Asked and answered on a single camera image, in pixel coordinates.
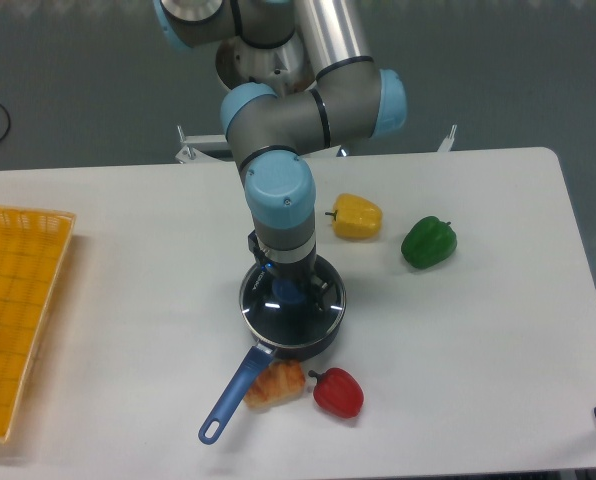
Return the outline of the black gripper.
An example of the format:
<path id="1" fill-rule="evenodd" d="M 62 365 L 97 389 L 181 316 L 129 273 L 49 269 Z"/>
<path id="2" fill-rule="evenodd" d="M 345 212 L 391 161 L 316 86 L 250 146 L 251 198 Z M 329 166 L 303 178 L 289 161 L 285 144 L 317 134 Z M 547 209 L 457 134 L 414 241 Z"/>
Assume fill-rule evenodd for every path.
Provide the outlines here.
<path id="1" fill-rule="evenodd" d="M 269 271 L 273 277 L 298 285 L 309 280 L 308 300 L 312 308 L 320 313 L 330 310 L 327 295 L 332 288 L 331 283 L 320 276 L 312 276 L 317 257 L 315 234 L 299 247 L 278 250 L 265 245 L 255 232 L 251 232 L 248 236 L 248 247 L 256 264 Z"/>

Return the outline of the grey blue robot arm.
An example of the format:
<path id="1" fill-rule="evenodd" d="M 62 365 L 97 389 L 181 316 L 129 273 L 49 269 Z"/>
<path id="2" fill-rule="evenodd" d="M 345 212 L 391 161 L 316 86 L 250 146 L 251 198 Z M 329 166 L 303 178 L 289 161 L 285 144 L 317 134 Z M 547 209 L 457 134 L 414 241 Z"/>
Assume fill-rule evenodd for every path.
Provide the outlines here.
<path id="1" fill-rule="evenodd" d="M 315 199 L 304 155 L 399 130 L 399 75 L 377 67 L 352 1 L 158 1 L 164 34 L 234 47 L 238 81 L 220 109 L 251 211 L 250 248 L 283 302 L 321 302 Z"/>

